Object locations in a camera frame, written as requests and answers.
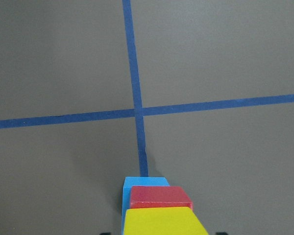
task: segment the red block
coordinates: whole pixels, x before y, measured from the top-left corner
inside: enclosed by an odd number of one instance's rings
[[[130,208],[189,207],[193,202],[178,186],[133,186]]]

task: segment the blue block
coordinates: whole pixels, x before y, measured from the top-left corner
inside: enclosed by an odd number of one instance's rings
[[[164,177],[126,177],[123,186],[122,198],[122,235],[126,210],[129,209],[131,188],[133,186],[170,186]]]

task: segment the blue line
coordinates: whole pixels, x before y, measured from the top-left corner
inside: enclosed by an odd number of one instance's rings
[[[246,99],[231,99],[203,103],[177,104],[168,106],[149,107],[143,109],[144,116],[176,114],[194,111],[229,109],[269,104],[293,103],[294,94],[266,96]]]
[[[0,129],[134,117],[133,109],[0,120]]]
[[[124,13],[124,24],[125,24],[127,52],[128,52],[128,59],[129,59],[129,68],[130,68],[131,81],[132,81],[140,174],[141,176],[148,176],[142,95],[141,95],[141,87],[139,82],[138,64],[137,64],[137,56],[136,56],[136,48],[135,48],[131,1],[122,0],[122,2],[123,2],[123,13]]]

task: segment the stack of blocks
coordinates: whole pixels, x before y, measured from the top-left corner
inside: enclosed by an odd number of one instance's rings
[[[126,177],[122,235],[208,235],[181,187],[163,177]]]

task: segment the gray surface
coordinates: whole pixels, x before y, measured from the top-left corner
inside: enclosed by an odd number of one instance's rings
[[[294,94],[294,1],[133,1],[145,107]]]
[[[145,118],[147,154],[209,234],[294,234],[294,104]]]
[[[121,1],[0,0],[0,119],[132,107]]]
[[[119,234],[133,118],[0,130],[0,235]]]

